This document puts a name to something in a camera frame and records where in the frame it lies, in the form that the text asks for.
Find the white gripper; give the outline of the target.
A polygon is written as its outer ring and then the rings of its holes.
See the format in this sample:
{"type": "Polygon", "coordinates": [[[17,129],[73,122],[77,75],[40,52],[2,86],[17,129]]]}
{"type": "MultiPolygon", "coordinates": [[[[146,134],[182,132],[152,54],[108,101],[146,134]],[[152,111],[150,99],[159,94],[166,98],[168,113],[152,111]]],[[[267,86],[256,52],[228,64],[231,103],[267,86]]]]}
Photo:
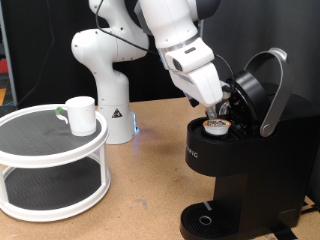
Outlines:
{"type": "Polygon", "coordinates": [[[188,73],[171,71],[170,76],[174,85],[187,94],[192,107],[199,103],[206,106],[206,115],[209,119],[216,119],[215,104],[223,98],[219,76],[215,66],[208,63],[188,73]]]}

